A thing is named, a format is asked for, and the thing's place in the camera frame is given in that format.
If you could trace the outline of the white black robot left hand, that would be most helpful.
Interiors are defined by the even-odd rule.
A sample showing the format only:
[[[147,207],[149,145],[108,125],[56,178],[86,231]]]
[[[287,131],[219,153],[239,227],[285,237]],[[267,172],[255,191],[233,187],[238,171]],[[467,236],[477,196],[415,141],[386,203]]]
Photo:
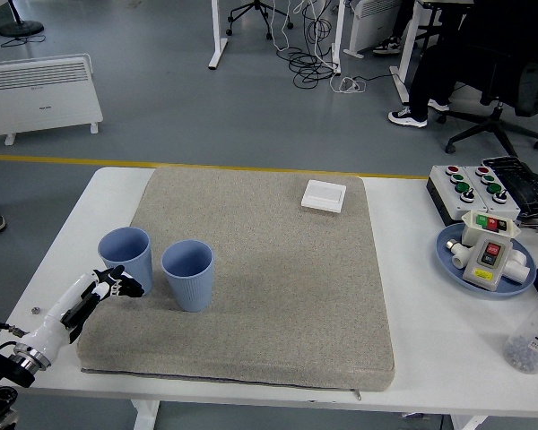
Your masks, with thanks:
[[[50,308],[35,331],[22,336],[10,358],[33,373],[44,371],[55,362],[61,348],[77,340],[86,320],[101,301],[109,297],[142,295],[142,284],[122,265],[86,273]]]

